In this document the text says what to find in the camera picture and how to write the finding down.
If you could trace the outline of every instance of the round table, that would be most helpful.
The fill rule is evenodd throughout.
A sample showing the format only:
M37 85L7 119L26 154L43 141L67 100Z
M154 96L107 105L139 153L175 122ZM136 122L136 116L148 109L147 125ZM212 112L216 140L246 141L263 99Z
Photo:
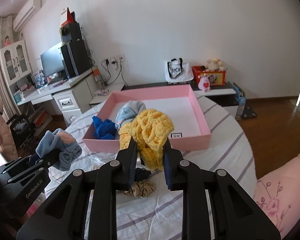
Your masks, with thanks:
M215 171L223 168L236 179L243 189L253 197L257 179L250 144L237 121L221 106L205 96L197 98L211 131L207 150L183 152L183 157L201 169ZM66 131L72 134L82 147L82 155L71 165L70 171L61 172L49 168L50 184L46 195L75 169L91 171L115 159L116 153L91 152L82 137L92 123L91 117L103 106L100 104L78 117ZM146 198L135 198L117 193L118 239L169 239L181 238L182 191L169 191L163 171L155 171L149 179L155 184L155 191ZM89 224L87 215L86 227Z

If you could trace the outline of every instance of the pink plush toy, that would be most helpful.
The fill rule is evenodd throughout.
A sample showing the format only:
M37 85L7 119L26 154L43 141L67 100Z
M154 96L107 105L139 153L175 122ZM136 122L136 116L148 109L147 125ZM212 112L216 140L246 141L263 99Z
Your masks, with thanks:
M204 92L210 91L210 81L208 79L207 74L204 74L203 76L200 75L198 76L198 78L200 79L200 82L198 84L198 88L201 89Z

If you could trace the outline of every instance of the black bag handle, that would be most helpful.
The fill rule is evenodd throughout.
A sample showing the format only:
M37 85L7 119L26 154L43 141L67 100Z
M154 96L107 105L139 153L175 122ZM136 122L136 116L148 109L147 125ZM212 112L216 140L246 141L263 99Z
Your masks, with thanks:
M171 79L175 79L175 78L177 78L178 76L180 76L181 74L182 74L182 72L183 72L183 66L182 66L182 63L183 63L183 60L182 60L182 58L179 58L179 61L180 61L180 73L178 74L178 75L176 75L175 77L172 77L172 74L171 74L171 72L170 72L170 68L169 68L169 66L170 66L170 61L168 61L168 63L167 63L167 65L168 65L168 73L169 73L169 77L171 78Z

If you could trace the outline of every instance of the air conditioner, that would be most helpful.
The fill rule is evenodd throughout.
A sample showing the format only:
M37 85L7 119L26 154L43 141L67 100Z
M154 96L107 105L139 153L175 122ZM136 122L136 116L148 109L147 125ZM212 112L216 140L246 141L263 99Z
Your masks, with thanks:
M29 0L13 21L13 29L18 32L24 24L41 8L41 0Z

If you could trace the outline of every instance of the curtain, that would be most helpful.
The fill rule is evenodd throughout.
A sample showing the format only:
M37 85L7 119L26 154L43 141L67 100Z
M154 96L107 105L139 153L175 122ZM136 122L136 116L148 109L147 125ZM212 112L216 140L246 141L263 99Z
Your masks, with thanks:
M12 28L12 16L0 18L0 49L4 47L4 39L6 36L9 36L10 43L14 42L15 35ZM9 91L10 88L6 86L0 68L0 98L3 101L4 112L8 119L14 114L21 114L17 103Z

